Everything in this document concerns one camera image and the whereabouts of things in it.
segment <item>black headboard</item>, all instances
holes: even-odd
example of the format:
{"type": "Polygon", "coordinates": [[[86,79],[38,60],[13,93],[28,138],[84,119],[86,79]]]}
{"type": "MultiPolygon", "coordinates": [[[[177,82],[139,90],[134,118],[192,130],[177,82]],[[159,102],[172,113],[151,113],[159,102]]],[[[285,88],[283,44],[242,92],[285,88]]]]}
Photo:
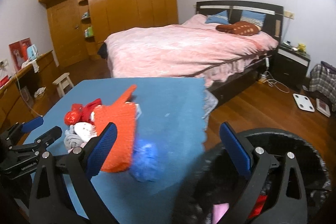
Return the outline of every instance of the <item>black headboard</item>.
{"type": "Polygon", "coordinates": [[[224,10],[227,10],[231,24],[240,21],[243,10],[266,14],[262,31],[281,43],[283,6],[240,0],[199,1],[196,4],[196,13],[206,16],[215,15],[224,10]]]}

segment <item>blue gripper pad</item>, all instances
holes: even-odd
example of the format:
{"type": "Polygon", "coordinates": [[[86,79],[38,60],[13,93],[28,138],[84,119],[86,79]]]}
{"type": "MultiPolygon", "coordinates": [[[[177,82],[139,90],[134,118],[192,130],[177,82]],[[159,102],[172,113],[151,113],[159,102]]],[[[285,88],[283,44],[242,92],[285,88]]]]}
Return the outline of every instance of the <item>blue gripper pad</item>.
{"type": "Polygon", "coordinates": [[[239,175],[247,180],[251,177],[251,158],[239,142],[236,134],[228,123],[223,123],[219,129],[220,139],[228,152],[230,159],[239,175]]]}
{"type": "Polygon", "coordinates": [[[26,122],[22,125],[21,132],[22,133],[29,133],[34,129],[38,128],[39,126],[43,125],[43,118],[37,117],[29,122],[26,122]]]}
{"type": "Polygon", "coordinates": [[[98,175],[107,155],[110,153],[118,136],[117,126],[110,122],[99,136],[100,139],[88,156],[86,163],[86,177],[90,180],[98,175]]]}

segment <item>red ball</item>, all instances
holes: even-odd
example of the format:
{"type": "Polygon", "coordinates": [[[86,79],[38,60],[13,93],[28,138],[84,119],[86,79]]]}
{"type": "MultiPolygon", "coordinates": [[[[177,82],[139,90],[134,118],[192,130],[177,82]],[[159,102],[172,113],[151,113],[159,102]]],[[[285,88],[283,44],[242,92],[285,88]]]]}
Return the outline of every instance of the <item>red ball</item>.
{"type": "Polygon", "coordinates": [[[80,118],[81,118],[81,113],[78,110],[72,110],[72,111],[69,111],[67,114],[65,114],[64,123],[67,126],[70,126],[72,124],[76,124],[77,122],[79,122],[80,118]]]}

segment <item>metal screw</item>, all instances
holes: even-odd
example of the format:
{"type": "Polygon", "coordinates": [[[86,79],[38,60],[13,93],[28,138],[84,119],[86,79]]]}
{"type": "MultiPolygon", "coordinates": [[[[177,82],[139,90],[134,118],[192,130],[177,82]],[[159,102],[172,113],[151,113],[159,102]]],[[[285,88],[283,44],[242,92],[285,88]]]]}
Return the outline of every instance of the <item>metal screw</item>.
{"type": "Polygon", "coordinates": [[[295,155],[292,152],[288,152],[287,157],[290,159],[294,159],[295,155]]]}
{"type": "Polygon", "coordinates": [[[45,151],[45,152],[43,152],[43,154],[42,154],[42,158],[46,159],[46,158],[49,157],[49,155],[50,155],[50,153],[49,153],[48,151],[45,151]]]}
{"type": "Polygon", "coordinates": [[[259,146],[255,148],[255,151],[256,151],[259,155],[261,155],[261,154],[263,154],[263,153],[265,152],[265,150],[264,150],[263,148],[259,147],[259,146]]]}
{"type": "Polygon", "coordinates": [[[74,154],[79,154],[80,152],[82,152],[82,148],[79,147],[79,146],[77,146],[77,147],[75,147],[75,148],[72,150],[72,152],[73,152],[74,154]]]}

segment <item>brown folded blanket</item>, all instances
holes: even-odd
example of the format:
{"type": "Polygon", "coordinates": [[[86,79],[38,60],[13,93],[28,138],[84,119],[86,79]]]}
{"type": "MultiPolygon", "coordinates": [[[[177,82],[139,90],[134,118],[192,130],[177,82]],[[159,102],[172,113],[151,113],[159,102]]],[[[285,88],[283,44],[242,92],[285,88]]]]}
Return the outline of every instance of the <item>brown folded blanket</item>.
{"type": "Polygon", "coordinates": [[[258,34],[261,31],[261,28],[246,21],[238,21],[232,25],[217,25],[216,30],[249,37],[251,35],[258,34]]]}

